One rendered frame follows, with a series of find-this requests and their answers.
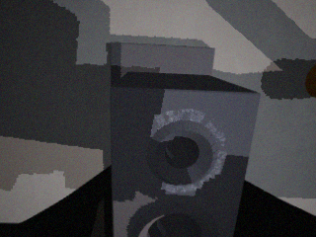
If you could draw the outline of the brown cylinder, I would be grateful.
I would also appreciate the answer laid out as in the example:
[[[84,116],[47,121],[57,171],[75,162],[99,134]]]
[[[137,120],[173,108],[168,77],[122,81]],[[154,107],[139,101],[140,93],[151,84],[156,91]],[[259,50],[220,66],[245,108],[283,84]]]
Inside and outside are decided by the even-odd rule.
[[[316,65],[310,69],[306,76],[305,89],[311,96],[316,98]]]

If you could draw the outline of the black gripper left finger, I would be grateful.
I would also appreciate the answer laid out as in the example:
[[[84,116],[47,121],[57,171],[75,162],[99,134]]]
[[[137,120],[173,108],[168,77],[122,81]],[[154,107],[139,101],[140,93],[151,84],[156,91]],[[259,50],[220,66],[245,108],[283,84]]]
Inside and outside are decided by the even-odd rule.
[[[112,166],[21,223],[0,223],[0,237],[114,237]]]

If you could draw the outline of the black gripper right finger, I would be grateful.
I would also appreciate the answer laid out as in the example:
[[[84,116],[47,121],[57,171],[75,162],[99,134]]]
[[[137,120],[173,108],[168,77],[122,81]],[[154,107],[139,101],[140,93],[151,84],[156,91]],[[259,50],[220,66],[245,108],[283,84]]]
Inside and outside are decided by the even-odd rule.
[[[244,180],[233,237],[316,237],[316,215]]]

